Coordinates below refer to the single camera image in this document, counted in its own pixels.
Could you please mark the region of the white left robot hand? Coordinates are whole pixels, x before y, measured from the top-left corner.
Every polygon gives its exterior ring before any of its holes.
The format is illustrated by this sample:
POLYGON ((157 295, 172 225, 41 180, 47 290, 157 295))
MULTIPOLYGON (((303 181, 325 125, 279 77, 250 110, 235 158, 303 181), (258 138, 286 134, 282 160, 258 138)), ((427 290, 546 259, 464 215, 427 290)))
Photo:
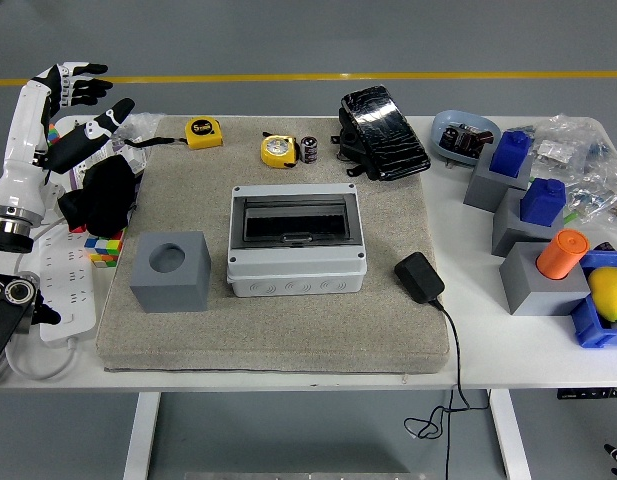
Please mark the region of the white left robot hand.
POLYGON ((59 110, 93 106, 112 84, 99 78, 108 67, 88 62, 56 64, 22 87, 7 139, 0 178, 0 217, 36 227, 45 215, 41 189, 50 172, 63 174, 97 152, 135 106, 124 98, 50 145, 50 120, 59 110))

